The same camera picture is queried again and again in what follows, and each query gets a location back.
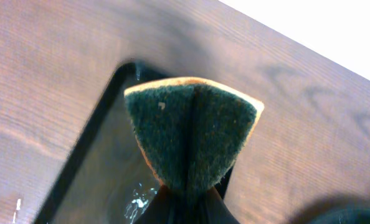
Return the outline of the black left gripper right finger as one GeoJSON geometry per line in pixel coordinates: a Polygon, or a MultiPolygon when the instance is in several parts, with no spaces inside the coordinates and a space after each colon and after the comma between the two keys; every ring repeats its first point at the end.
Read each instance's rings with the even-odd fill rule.
{"type": "Polygon", "coordinates": [[[215,187],[203,193],[197,201],[195,217],[196,224],[239,224],[231,214],[215,187]]]}

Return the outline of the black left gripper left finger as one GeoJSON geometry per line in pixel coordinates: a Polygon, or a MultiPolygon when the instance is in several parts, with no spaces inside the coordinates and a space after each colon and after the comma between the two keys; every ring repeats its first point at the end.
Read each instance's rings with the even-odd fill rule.
{"type": "Polygon", "coordinates": [[[162,185],[135,224],[181,224],[183,208],[181,198],[166,185],[162,185]]]}

